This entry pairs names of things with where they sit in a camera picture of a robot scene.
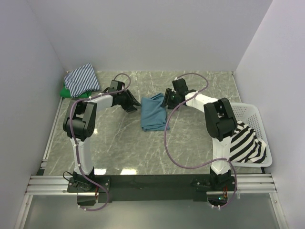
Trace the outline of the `teal blue tank top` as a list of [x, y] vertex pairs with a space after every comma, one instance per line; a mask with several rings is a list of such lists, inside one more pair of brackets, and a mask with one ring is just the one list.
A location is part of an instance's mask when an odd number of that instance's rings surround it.
[[164, 95], [159, 93], [151, 98], [141, 99], [141, 129], [143, 131], [164, 131], [167, 112], [162, 103]]

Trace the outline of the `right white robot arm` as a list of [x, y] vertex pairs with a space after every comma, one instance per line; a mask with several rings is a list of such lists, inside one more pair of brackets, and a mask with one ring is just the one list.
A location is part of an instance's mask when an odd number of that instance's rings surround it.
[[172, 81], [173, 89], [167, 88], [162, 107], [174, 111], [184, 104], [204, 113], [206, 129], [213, 142], [213, 159], [208, 181], [204, 186], [220, 190], [234, 182], [231, 175], [230, 144], [237, 129], [237, 120], [227, 98], [216, 99], [200, 94], [187, 87], [185, 79]]

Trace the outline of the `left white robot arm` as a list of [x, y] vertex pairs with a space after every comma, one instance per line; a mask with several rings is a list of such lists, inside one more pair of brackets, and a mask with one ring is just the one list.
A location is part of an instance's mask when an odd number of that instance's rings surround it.
[[90, 137], [95, 129], [97, 112], [117, 105], [128, 113], [137, 111], [137, 107], [141, 106], [125, 87], [125, 83], [117, 80], [112, 80], [110, 87], [93, 97], [71, 100], [63, 122], [63, 130], [73, 148], [75, 166], [69, 182], [72, 187], [89, 192], [97, 186]]

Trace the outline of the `blue white striped folded top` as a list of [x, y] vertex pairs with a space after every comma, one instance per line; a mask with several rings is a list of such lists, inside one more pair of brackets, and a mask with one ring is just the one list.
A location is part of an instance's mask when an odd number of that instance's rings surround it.
[[95, 74], [93, 66], [88, 63], [68, 72], [64, 76], [64, 86], [70, 92], [71, 98], [80, 97], [87, 92], [101, 90], [101, 86]]

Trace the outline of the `white plastic laundry basket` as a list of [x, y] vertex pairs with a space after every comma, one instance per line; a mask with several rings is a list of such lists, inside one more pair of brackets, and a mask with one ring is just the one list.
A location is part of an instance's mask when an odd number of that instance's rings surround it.
[[265, 134], [264, 125], [259, 110], [252, 104], [231, 103], [237, 121], [242, 121], [256, 131], [256, 136], [263, 140], [266, 146], [266, 157], [262, 163], [232, 162], [235, 167], [269, 167], [273, 160]]

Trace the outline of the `black base crossbar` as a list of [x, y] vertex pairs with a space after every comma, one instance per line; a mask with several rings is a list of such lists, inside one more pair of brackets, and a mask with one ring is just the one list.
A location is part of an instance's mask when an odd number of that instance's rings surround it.
[[214, 191], [208, 174], [96, 175], [94, 181], [107, 189], [110, 202], [193, 200], [206, 201]]

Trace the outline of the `black white striped top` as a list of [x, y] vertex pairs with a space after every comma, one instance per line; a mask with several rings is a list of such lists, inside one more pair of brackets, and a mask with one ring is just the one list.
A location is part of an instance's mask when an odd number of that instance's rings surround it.
[[231, 138], [230, 161], [261, 164], [266, 159], [267, 143], [256, 135], [256, 130], [242, 121]]

